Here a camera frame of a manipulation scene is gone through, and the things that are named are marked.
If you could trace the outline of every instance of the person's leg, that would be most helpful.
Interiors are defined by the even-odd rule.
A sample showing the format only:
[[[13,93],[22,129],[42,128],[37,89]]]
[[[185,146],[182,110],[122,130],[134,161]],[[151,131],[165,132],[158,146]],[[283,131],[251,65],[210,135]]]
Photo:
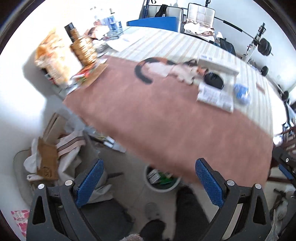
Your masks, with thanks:
[[[146,204],[145,216],[149,222],[142,228],[140,236],[144,241],[163,241],[165,223],[161,221],[160,211],[156,203]]]
[[[197,241],[209,226],[209,221],[189,187],[177,192],[176,229],[173,241]]]

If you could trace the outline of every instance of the blue board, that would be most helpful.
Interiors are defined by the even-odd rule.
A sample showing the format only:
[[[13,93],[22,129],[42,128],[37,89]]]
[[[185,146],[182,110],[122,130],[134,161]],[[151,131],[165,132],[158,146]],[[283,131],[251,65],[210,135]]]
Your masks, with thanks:
[[[127,26],[161,28],[178,32],[176,17],[142,18],[126,22]]]

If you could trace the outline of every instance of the metal screw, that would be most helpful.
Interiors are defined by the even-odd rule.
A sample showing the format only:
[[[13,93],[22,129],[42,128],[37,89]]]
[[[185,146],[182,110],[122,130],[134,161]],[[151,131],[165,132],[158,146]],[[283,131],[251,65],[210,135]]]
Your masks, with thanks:
[[[65,185],[66,185],[66,186],[71,186],[72,183],[73,183],[72,180],[67,180],[67,181],[65,181]]]
[[[43,189],[44,187],[45,187],[45,186],[44,186],[43,183],[41,183],[41,184],[38,185],[38,189]]]
[[[257,188],[257,189],[261,189],[262,186],[261,186],[259,183],[256,183],[256,184],[255,184],[255,188]]]
[[[234,186],[235,185],[235,182],[233,180],[228,180],[227,181],[227,185]]]

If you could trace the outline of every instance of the brown cardboard box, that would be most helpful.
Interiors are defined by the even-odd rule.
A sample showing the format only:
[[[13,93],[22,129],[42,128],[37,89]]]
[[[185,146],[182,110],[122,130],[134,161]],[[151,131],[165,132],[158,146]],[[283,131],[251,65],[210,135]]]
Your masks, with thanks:
[[[40,163],[37,163],[37,175],[46,180],[58,180],[58,156],[57,148],[44,142],[42,138],[38,139],[38,155],[41,156]]]

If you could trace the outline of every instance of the black round lid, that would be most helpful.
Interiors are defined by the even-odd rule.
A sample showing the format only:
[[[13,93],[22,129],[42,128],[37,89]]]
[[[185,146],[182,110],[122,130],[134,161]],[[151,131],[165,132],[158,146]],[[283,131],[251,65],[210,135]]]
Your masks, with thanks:
[[[220,90],[222,90],[224,86],[224,82],[221,77],[212,72],[209,72],[204,76],[204,81],[207,85],[213,86]]]

